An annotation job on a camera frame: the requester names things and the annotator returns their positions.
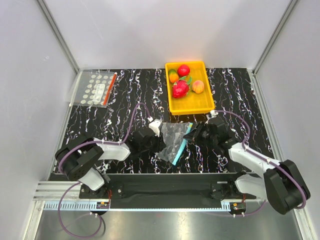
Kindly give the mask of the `peach fruit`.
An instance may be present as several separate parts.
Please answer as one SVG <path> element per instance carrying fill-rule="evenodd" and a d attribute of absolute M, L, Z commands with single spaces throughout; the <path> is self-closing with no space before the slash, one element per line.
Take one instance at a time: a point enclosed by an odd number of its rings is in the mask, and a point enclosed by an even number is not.
<path fill-rule="evenodd" d="M 201 94 L 204 91 L 205 85 L 201 80 L 196 80 L 192 84 L 192 91 L 196 94 Z"/>

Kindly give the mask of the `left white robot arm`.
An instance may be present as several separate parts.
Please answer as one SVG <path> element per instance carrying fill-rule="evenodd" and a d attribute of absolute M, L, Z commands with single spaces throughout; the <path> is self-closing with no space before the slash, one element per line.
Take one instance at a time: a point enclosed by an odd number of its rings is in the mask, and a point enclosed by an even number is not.
<path fill-rule="evenodd" d="M 54 155 L 58 170 L 70 181 L 78 181 L 97 198 L 108 193 L 107 180 L 94 168 L 99 160 L 119 162 L 132 159 L 144 152 L 159 153 L 166 147 L 163 134 L 150 128 L 134 131 L 123 143 L 105 142 L 82 134 L 63 145 Z"/>

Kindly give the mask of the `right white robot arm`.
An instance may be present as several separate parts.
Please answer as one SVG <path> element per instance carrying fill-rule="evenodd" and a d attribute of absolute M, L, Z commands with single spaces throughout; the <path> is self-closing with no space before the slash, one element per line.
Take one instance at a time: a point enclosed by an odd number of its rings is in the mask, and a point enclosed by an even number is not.
<path fill-rule="evenodd" d="M 219 118 L 200 122 L 183 137 L 195 145 L 212 147 L 228 160 L 245 166 L 257 176 L 238 173 L 227 185 L 228 195 L 239 198 L 243 194 L 256 196 L 279 214 L 304 208 L 311 193 L 297 167 L 287 159 L 269 158 L 240 142 Z"/>

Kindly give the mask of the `orange green mango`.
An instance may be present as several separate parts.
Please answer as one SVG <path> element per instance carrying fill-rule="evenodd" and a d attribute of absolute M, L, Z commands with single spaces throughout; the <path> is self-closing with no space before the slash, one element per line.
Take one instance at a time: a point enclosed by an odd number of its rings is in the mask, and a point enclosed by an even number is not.
<path fill-rule="evenodd" d="M 170 69 L 168 71 L 168 79 L 172 84 L 179 80 L 179 75 L 175 69 Z"/>

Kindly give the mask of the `clear blue zip bag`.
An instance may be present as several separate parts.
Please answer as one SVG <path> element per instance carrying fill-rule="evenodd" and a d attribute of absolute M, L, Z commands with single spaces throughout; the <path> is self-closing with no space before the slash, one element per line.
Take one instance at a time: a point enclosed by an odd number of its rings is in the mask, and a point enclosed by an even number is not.
<path fill-rule="evenodd" d="M 170 155 L 167 156 L 156 156 L 159 157 L 161 160 L 170 162 L 172 165 L 175 166 L 187 145 L 187 141 L 183 138 L 183 136 L 191 131 L 192 126 L 192 122 L 163 123 L 161 127 L 161 132 L 163 132 L 163 134 L 165 135 L 165 147 L 172 146 L 172 152 Z"/>

